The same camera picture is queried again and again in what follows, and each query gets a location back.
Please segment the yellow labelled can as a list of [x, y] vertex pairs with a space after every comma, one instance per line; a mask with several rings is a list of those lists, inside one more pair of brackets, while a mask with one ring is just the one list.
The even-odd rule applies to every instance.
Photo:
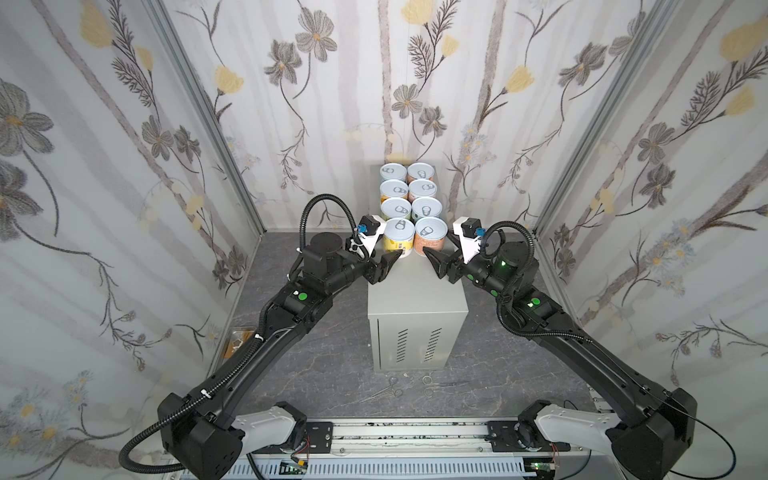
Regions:
[[379, 186], [380, 201], [384, 202], [391, 198], [407, 199], [409, 186], [405, 181], [389, 179], [383, 181]]

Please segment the pale teal can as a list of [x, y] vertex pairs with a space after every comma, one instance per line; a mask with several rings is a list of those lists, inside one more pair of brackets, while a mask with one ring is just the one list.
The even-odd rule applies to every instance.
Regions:
[[411, 204], [411, 216], [414, 221], [439, 218], [442, 212], [442, 203], [434, 197], [418, 197]]

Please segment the orange labelled can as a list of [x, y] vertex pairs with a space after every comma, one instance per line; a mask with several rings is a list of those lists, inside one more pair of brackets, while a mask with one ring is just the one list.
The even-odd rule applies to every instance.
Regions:
[[426, 179], [432, 181], [435, 176], [435, 168], [425, 162], [415, 162], [407, 167], [407, 182]]

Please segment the teal labelled can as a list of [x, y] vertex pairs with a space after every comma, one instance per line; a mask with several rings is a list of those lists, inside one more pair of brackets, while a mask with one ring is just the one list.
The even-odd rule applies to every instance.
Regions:
[[396, 162], [385, 163], [379, 169], [382, 182], [388, 180], [406, 181], [407, 167]]

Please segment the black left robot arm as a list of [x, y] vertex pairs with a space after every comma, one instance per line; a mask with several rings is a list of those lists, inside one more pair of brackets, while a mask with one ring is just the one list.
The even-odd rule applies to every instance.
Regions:
[[[342, 209], [348, 237], [307, 235], [309, 215], [324, 201]], [[158, 408], [157, 422], [122, 447], [119, 465], [137, 474], [187, 470], [198, 479], [222, 478], [244, 452], [248, 430], [235, 424], [244, 397], [317, 325], [341, 292], [359, 278], [371, 285], [383, 281], [400, 258], [399, 250], [375, 255], [385, 229], [377, 215], [354, 219], [333, 194], [313, 197], [300, 216], [297, 258], [286, 283], [263, 305], [254, 334], [188, 394], [168, 395]]]

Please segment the pink labelled can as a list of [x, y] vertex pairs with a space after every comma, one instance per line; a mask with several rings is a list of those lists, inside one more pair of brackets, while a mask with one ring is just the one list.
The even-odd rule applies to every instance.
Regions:
[[429, 179], [416, 179], [409, 183], [408, 199], [414, 202], [418, 198], [435, 198], [437, 185]]

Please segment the brown labelled can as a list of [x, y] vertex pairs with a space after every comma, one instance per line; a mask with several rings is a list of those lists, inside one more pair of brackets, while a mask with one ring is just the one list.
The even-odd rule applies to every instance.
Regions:
[[437, 217], [423, 217], [415, 224], [414, 249], [424, 256], [424, 249], [430, 248], [441, 251], [448, 233], [447, 224]]

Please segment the green labelled can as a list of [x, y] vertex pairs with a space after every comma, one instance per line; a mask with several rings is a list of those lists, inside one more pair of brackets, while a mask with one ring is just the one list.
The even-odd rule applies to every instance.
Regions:
[[384, 220], [411, 219], [411, 203], [405, 198], [388, 198], [381, 203], [380, 210]]

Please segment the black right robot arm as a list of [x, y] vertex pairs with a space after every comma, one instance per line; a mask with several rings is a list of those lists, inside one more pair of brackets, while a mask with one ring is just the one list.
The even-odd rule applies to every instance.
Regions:
[[610, 406], [600, 419], [537, 400], [516, 420], [505, 440], [529, 451], [555, 443], [582, 446], [612, 456], [637, 479], [662, 479], [690, 448], [697, 411], [685, 390], [669, 391], [632, 369], [588, 335], [547, 294], [533, 285], [539, 263], [532, 234], [521, 224], [500, 221], [484, 229], [462, 218], [450, 234], [451, 254], [423, 252], [438, 278], [468, 279], [490, 294], [509, 333], [533, 341], [565, 363]]

